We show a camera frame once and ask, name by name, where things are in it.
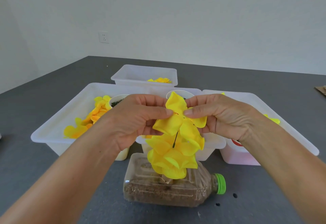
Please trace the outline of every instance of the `left hand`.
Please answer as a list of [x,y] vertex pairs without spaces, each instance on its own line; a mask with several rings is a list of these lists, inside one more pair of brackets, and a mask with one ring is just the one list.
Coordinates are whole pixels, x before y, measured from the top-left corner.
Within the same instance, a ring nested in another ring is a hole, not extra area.
[[162,134],[154,130],[153,125],[156,119],[167,119],[173,114],[172,110],[165,108],[166,101],[156,95],[128,95],[103,115],[90,132],[105,140],[110,137],[122,151],[131,146],[139,135]]

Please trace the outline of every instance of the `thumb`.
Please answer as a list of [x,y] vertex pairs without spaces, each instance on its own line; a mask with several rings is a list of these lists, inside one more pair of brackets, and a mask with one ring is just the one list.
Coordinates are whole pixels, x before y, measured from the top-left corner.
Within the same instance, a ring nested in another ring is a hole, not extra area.
[[143,106],[143,118],[147,121],[150,119],[167,119],[173,111],[161,106]]
[[214,116],[217,109],[218,107],[216,103],[213,102],[213,103],[203,104],[187,109],[184,111],[184,115],[193,119],[197,119],[205,116]]

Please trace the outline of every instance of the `green bottle cap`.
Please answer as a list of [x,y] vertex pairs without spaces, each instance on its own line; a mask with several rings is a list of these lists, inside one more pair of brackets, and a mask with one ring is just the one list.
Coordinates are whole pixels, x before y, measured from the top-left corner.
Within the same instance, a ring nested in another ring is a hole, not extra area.
[[225,178],[223,177],[222,174],[219,174],[219,173],[215,173],[214,174],[217,181],[218,181],[218,191],[217,191],[217,194],[224,194],[225,191],[226,191],[226,183],[225,183]]

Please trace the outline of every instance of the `gray tabletop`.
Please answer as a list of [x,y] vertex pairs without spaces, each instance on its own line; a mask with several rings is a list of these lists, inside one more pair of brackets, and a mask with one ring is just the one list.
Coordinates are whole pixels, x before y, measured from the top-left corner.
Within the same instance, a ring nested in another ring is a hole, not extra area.
[[[311,141],[326,161],[326,98],[314,90],[326,84],[326,75],[88,56],[0,95],[0,215],[58,158],[46,144],[33,143],[32,132],[87,84],[114,83],[111,76],[124,64],[175,68],[178,87],[254,93]],[[131,146],[128,158],[134,152],[142,152],[139,144]],[[203,164],[225,176],[227,191],[197,208],[125,201],[122,185],[128,162],[114,162],[79,223],[302,223],[262,167],[227,164],[219,150]]]

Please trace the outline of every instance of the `wall outlet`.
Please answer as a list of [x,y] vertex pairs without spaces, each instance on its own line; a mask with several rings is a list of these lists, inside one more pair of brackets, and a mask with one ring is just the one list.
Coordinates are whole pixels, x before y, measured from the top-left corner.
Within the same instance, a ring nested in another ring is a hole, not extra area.
[[108,43],[107,35],[108,35],[108,32],[105,32],[105,31],[100,31],[98,33],[98,38],[101,43]]

